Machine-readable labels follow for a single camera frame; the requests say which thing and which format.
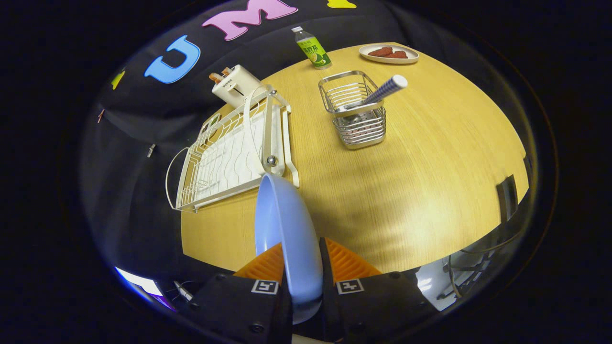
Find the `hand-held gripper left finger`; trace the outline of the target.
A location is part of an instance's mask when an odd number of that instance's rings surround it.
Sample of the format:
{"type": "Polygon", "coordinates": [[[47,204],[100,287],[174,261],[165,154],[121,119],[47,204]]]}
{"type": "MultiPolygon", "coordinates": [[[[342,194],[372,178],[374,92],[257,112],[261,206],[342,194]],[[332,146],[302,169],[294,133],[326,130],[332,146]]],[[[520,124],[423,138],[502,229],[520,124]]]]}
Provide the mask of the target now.
{"type": "Polygon", "coordinates": [[[282,244],[234,274],[208,279],[191,299],[189,316],[226,344],[290,344],[293,311],[282,244]]]}

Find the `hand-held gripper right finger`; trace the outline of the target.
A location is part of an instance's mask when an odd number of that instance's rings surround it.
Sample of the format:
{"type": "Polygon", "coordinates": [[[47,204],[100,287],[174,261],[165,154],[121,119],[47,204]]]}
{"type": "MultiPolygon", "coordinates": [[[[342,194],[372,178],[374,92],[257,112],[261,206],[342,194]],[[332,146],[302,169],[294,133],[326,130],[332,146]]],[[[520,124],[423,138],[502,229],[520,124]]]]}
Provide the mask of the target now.
{"type": "Polygon", "coordinates": [[[330,238],[323,263],[323,338],[336,344],[391,344],[425,326],[438,311],[418,287],[416,270],[382,273],[330,238]]]}

